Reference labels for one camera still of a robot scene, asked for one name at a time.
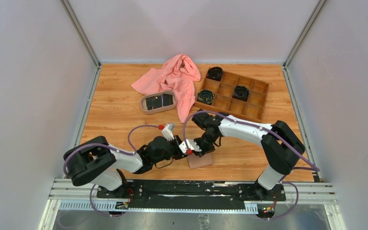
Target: pink towel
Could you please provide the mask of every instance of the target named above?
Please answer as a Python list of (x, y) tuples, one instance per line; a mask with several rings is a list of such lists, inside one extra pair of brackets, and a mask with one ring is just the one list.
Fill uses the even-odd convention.
[(193, 81), (199, 80), (201, 75), (190, 57), (178, 54), (168, 60), (161, 69), (151, 68), (131, 86), (144, 95), (173, 90), (177, 98), (178, 118), (184, 123), (196, 100)]

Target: metal frame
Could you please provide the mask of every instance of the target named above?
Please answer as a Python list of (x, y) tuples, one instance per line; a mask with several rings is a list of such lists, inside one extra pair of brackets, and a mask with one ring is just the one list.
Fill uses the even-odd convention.
[(97, 55), (94, 52), (93, 47), (91, 46), (90, 42), (88, 41), (87, 35), (85, 35), (84, 30), (81, 27), (80, 22), (78, 21), (77, 16), (75, 15), (74, 10), (71, 7), (69, 0), (60, 0), (61, 4), (64, 7), (67, 16), (69, 17), (72, 25), (74, 26), (75, 31), (77, 32), (78, 36), (80, 37), (82, 44), (84, 45), (85, 49), (87, 50), (88, 54), (90, 55), (92, 61), (94, 62), (95, 66), (99, 68), (101, 65)]
[[(91, 101), (93, 98), (93, 94), (95, 92), (96, 84), (98, 82), (99, 74), (101, 71), (101, 63), (98, 60), (92, 46), (90, 45), (70, 3), (68, 0), (60, 0), (62, 3), (64, 10), (66, 11), (67, 15), (69, 16), (73, 26), (81, 38), (87, 52), (89, 53), (92, 61), (97, 66), (97, 72), (92, 80), (91, 90), (89, 92), (84, 113), (81, 119), (80, 127), (76, 134), (76, 141), (75, 145), (78, 145), (82, 136), (82, 132), (85, 126), (85, 122), (87, 119), (87, 115), (91, 106)], [(301, 135), (304, 141), (304, 144), (307, 147), (307, 155), (308, 158), (312, 162), (316, 162), (315, 156), (312, 153), (310, 147), (310, 137), (307, 133), (307, 129), (305, 127), (304, 117), (301, 114), (301, 108), (299, 106), (298, 98), (294, 93), (294, 84), (289, 72), (289, 65), (292, 62), (294, 56), (296, 55), (297, 51), (299, 50), (301, 44), (303, 43), (305, 37), (307, 36), (308, 32), (312, 28), (315, 20), (318, 18), (319, 14), (321, 13), (322, 9), (325, 6), (327, 0), (319, 0), (314, 11), (312, 12), (309, 20), (307, 21), (304, 29), (302, 30), (301, 34), (299, 35), (297, 41), (295, 42), (290, 54), (288, 55), (286, 61), (283, 64), (283, 74), (286, 80), (287, 88), (290, 94), (290, 98), (293, 104), (293, 108), (295, 111), (295, 115), (299, 124), (299, 128), (301, 131)], [(334, 194), (334, 190), (330, 183), (304, 183), (304, 182), (296, 182), (295, 185), (299, 189), (299, 204), (322, 204), (324, 205), (325, 211), (327, 213), (328, 221), (331, 226), (331, 229), (335, 230), (343, 230), (346, 229), (344, 221), (342, 219), (342, 215), (339, 210), (339, 206), (336, 200), (336, 196)], [(57, 211), (59, 210), (62, 201), (68, 201), (69, 203), (86, 203), (89, 200), (89, 192), (92, 187), (92, 184), (87, 184), (80, 187), (74, 187), (69, 179), (55, 179), (52, 189), (50, 191), (50, 195), (47, 200), (46, 208), (44, 210), (42, 219), (39, 224), (40, 230), (52, 230), (54, 223), (56, 221)], [(293, 203), (292, 199), (295, 199), (296, 192), (294, 188), (290, 185), (285, 184), (285, 192), (286, 196), (291, 199), (291, 201), (279, 202), (280, 204), (290, 204)], [(114, 201), (127, 201), (127, 199), (97, 199), (95, 196), (93, 200), (99, 200), (101, 202), (114, 202)], [(245, 202), (246, 204), (268, 204), (270, 202)], [(148, 212), (156, 212), (157, 210), (139, 210), (139, 211), (148, 211)], [(191, 210), (176, 210), (178, 212), (192, 212)], [(219, 210), (218, 213), (225, 213), (224, 210)]]
[(304, 26), (304, 29), (302, 29), (296, 43), (294, 44), (293, 48), (290, 51), (290, 54), (288, 55), (286, 61), (284, 62), (284, 67), (288, 67), (293, 60), (294, 56), (296, 55), (298, 49), (300, 48), (301, 44), (303, 43), (305, 37), (307, 36), (308, 32), (312, 28), (312, 25), (314, 24), (315, 20), (318, 18), (318, 15), (321, 13), (322, 9), (325, 6), (325, 3), (327, 0), (319, 0), (317, 5), (314, 8), (314, 11), (312, 12), (310, 18), (308, 19), (307, 23)]

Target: white panel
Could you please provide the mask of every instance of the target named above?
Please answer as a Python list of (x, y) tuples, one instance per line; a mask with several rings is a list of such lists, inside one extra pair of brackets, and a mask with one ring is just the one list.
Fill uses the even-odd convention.
[(71, 0), (102, 62), (282, 62), (318, 0)]
[(347, 229), (368, 229), (368, 1), (328, 1), (291, 77)]
[(58, 0), (0, 0), (0, 230), (37, 229), (94, 71)]

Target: wooden compartment tray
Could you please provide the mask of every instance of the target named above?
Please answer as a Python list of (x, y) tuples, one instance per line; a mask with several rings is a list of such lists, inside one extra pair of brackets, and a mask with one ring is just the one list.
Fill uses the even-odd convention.
[[(250, 90), (247, 102), (232, 98), (233, 90), (238, 85)], [(225, 112), (248, 121), (261, 122), (268, 88), (268, 82), (224, 71), (220, 81), (205, 77), (202, 83), (201, 90), (209, 90), (215, 96), (212, 105), (196, 101), (195, 106), (204, 110)]]

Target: wooden floor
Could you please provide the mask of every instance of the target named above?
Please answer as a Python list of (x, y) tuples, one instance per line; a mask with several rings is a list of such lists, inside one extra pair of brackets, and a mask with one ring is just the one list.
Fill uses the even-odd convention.
[[(146, 115), (139, 107), (143, 96), (136, 92), (130, 84), (134, 83), (150, 68), (160, 69), (162, 64), (105, 64), (102, 67), (91, 108), (88, 114), (81, 142), (96, 136), (105, 136), (109, 143), (119, 148), (131, 150), (127, 142), (128, 132), (142, 124), (159, 125), (175, 123), (174, 133), (182, 138), (182, 127), (177, 110)], [(208, 68), (220, 66), (225, 71), (249, 76), (270, 83), (263, 123), (285, 121), (300, 138), (297, 121), (294, 115), (290, 96), (280, 65), (197, 65), (202, 78)], [(199, 91), (202, 79), (195, 82), (195, 90)], [(190, 113), (198, 108), (192, 107)], [(187, 138), (200, 137), (203, 131), (194, 123), (187, 125)], [(148, 144), (154, 137), (161, 136), (156, 128), (139, 128), (132, 134), (132, 142), (136, 148)], [(214, 164), (199, 169), (189, 169), (187, 159), (174, 161), (172, 165), (135, 175), (124, 172), (127, 179), (181, 179), (181, 180), (256, 180), (267, 166), (263, 150), (249, 142), (235, 138), (222, 138), (222, 147), (212, 153)], [(298, 166), (306, 166), (299, 161)], [(309, 171), (297, 170), (290, 174), (289, 181), (313, 181)]]

